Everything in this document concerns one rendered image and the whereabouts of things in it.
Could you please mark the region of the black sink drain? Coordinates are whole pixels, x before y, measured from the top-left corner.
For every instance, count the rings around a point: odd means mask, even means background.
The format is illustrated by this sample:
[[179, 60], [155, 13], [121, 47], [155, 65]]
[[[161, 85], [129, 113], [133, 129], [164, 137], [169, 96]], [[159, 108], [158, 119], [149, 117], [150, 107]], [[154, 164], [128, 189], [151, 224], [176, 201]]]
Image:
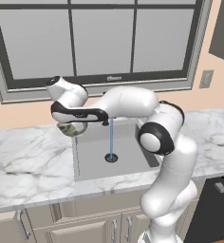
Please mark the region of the black sink drain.
[[104, 156], [104, 159], [106, 162], [114, 163], [119, 159], [119, 157], [116, 154], [112, 153], [112, 154], [106, 154]]

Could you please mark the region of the grey sink basin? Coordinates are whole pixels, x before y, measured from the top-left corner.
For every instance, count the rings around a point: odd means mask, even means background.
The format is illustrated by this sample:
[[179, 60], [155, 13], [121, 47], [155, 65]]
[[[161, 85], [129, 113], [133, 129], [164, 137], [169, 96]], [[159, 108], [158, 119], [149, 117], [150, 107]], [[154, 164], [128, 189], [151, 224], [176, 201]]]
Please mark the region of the grey sink basin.
[[72, 139], [73, 166], [76, 181], [109, 178], [151, 171], [159, 166], [159, 157], [149, 153], [138, 142], [138, 119], [114, 120], [113, 153], [110, 156], [110, 127], [90, 123], [87, 129]]

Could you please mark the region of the beige sink front panel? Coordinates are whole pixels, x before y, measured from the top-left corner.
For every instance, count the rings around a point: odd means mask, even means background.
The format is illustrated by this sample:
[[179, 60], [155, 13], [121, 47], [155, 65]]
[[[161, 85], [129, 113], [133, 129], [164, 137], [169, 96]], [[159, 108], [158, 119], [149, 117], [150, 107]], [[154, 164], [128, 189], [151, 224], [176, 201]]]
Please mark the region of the beige sink front panel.
[[144, 190], [59, 202], [50, 205], [53, 221], [65, 217], [94, 215], [140, 205]]

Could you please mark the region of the blue water stream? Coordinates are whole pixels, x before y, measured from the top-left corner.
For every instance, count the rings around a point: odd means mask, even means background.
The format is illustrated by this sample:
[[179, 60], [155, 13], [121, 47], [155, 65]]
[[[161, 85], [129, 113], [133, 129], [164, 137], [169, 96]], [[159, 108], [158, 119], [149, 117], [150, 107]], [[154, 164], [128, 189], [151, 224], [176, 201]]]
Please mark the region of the blue water stream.
[[113, 139], [114, 139], [114, 122], [110, 120], [110, 153], [113, 153]]

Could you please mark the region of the grey framed window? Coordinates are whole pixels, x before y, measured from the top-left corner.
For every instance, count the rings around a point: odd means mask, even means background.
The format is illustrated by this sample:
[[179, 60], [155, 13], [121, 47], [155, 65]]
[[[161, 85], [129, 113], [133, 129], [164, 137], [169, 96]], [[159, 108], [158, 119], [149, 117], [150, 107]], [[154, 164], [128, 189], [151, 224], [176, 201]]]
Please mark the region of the grey framed window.
[[189, 90], [212, 2], [0, 0], [0, 101], [45, 101], [54, 76], [90, 97], [116, 85]]

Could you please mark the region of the beige cupboard door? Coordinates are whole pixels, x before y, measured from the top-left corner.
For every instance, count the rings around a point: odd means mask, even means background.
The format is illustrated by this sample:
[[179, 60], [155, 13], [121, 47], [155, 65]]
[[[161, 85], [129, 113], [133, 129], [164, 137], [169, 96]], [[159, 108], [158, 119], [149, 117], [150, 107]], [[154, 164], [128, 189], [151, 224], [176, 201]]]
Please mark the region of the beige cupboard door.
[[17, 211], [0, 213], [0, 243], [28, 243], [17, 220]]
[[121, 216], [121, 243], [127, 243], [125, 235], [128, 229], [126, 219], [128, 216], [133, 216], [131, 243], [138, 243], [139, 237], [148, 228], [150, 219], [142, 211], [123, 213]]
[[117, 219], [117, 243], [120, 243], [121, 215], [85, 218], [34, 231], [37, 243], [112, 243], [112, 219]]

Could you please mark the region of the black dishwasher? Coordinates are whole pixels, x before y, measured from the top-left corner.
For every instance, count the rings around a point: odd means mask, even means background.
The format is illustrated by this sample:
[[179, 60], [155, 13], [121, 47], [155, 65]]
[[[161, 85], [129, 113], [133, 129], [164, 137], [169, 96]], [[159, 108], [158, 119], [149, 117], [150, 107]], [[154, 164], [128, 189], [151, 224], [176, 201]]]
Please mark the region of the black dishwasher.
[[184, 243], [214, 243], [224, 239], [224, 193], [216, 190], [218, 182], [224, 185], [224, 176], [206, 179]]

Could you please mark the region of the grey wall outlet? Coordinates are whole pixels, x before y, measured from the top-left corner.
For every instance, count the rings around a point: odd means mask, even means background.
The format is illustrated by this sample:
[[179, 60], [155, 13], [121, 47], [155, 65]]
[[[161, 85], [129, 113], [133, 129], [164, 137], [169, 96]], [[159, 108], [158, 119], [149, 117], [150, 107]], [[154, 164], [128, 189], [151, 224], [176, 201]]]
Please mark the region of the grey wall outlet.
[[214, 72], [212, 70], [204, 70], [202, 72], [199, 87], [200, 88], [209, 88], [213, 75], [214, 75]]

